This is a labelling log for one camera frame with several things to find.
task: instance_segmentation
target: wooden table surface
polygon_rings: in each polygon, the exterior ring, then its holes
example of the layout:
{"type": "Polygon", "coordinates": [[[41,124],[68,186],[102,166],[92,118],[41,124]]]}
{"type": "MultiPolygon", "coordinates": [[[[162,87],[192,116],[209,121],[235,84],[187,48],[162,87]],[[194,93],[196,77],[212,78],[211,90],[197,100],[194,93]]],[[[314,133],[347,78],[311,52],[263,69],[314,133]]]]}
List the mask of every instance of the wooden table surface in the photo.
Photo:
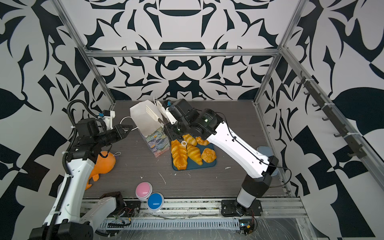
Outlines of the wooden table surface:
{"type": "MultiPolygon", "coordinates": [[[[129,109],[137,101],[118,101],[113,124],[129,116],[129,109]]],[[[266,146],[255,108],[250,100],[243,101],[191,101],[197,109],[210,108],[226,115],[231,129],[253,148],[266,146]]],[[[135,125],[127,118],[124,124],[135,125]]],[[[165,198],[236,197],[246,176],[245,170],[224,151],[215,148],[217,164],[214,167],[175,171],[171,152],[155,158],[138,130],[130,132],[123,140],[113,144],[112,153],[121,152],[115,167],[107,174],[100,174],[97,182],[85,191],[84,198],[98,198],[107,192],[120,191],[123,197],[135,198],[140,182],[150,182],[153,192],[165,198]]],[[[279,177],[273,177],[271,185],[280,185],[279,177]]],[[[285,196],[283,188],[271,188],[264,197],[285,196]]]]}

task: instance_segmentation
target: orange plush toy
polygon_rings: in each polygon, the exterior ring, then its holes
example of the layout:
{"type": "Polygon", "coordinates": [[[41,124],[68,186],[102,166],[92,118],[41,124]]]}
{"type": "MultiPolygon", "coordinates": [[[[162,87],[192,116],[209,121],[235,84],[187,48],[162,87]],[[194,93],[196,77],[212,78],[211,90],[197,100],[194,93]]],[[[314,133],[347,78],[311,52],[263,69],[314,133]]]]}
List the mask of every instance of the orange plush toy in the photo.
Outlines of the orange plush toy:
{"type": "MultiPolygon", "coordinates": [[[[105,156],[107,154],[107,151],[101,151],[101,154],[105,156]]],[[[100,155],[97,157],[97,161],[95,164],[95,167],[93,168],[91,175],[88,178],[87,186],[85,187],[85,190],[90,188],[92,184],[89,184],[89,180],[92,178],[95,182],[99,180],[99,174],[106,174],[109,173],[112,168],[115,166],[116,158],[113,156],[112,153],[108,153],[108,156],[106,158],[101,157],[100,155]]]]}

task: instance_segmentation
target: bread roll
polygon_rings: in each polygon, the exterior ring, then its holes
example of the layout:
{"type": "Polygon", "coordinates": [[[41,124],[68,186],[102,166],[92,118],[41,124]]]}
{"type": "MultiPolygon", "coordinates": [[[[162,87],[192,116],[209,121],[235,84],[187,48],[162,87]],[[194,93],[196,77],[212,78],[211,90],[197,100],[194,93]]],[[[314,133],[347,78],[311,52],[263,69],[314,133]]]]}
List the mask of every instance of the bread roll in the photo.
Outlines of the bread roll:
{"type": "Polygon", "coordinates": [[[216,153],[213,149],[206,148],[201,154],[201,158],[204,160],[204,162],[211,163],[216,159],[216,153]]]}

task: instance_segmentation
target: blue tray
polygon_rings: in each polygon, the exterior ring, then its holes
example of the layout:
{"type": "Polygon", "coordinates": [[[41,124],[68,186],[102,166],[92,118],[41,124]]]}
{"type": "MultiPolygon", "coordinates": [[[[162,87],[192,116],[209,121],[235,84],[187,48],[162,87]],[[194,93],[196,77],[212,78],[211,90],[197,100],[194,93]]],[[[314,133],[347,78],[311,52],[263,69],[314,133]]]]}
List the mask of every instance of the blue tray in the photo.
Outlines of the blue tray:
{"type": "MultiPolygon", "coordinates": [[[[206,148],[210,148],[210,149],[213,149],[214,150],[214,145],[212,143],[206,145],[206,146],[202,146],[202,145],[197,145],[196,147],[198,147],[200,149],[200,153],[203,153],[204,149],[206,148]]],[[[206,163],[204,162],[203,160],[203,165],[198,165],[197,163],[195,163],[192,159],[190,159],[188,157],[187,159],[187,168],[186,170],[191,170],[191,169],[197,169],[197,168],[205,168],[205,167],[213,167],[214,165],[216,165],[216,161],[217,159],[215,159],[213,162],[211,163],[206,163]]],[[[173,165],[173,158],[171,158],[171,163],[172,163],[172,168],[173,170],[175,171],[183,171],[183,170],[178,170],[177,167],[175,167],[175,165],[173,165]]]]}

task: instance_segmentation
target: fake bread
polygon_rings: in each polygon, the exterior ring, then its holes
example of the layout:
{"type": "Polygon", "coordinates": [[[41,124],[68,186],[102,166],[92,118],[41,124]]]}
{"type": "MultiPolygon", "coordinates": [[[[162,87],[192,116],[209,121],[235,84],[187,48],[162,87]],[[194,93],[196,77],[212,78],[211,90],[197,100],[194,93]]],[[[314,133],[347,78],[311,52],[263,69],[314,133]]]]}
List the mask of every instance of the fake bread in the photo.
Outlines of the fake bread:
{"type": "Polygon", "coordinates": [[[187,154],[190,159],[196,162],[198,165],[203,165],[203,159],[201,158],[200,149],[191,144],[187,145],[187,154]]]}
{"type": "Polygon", "coordinates": [[[184,141],[186,141],[188,144],[191,144],[193,146],[197,145],[196,139],[194,137],[192,137],[191,135],[189,135],[189,134],[183,135],[183,138],[184,138],[184,141]]]}
{"type": "Polygon", "coordinates": [[[186,147],[181,145],[178,140],[174,140],[171,142],[171,152],[173,158],[173,165],[175,165],[178,170],[185,170],[188,164],[188,155],[186,147]]]}
{"type": "Polygon", "coordinates": [[[201,137],[197,137],[197,138],[196,138],[196,141],[197,141],[198,144],[200,144],[200,145],[202,145],[202,146],[206,146],[206,145],[209,144],[209,141],[208,141],[208,140],[203,141],[203,140],[201,139],[201,137]]]}
{"type": "Polygon", "coordinates": [[[206,148],[201,154],[201,158],[204,160],[204,162],[211,163],[216,159],[216,153],[213,149],[206,148]]]}

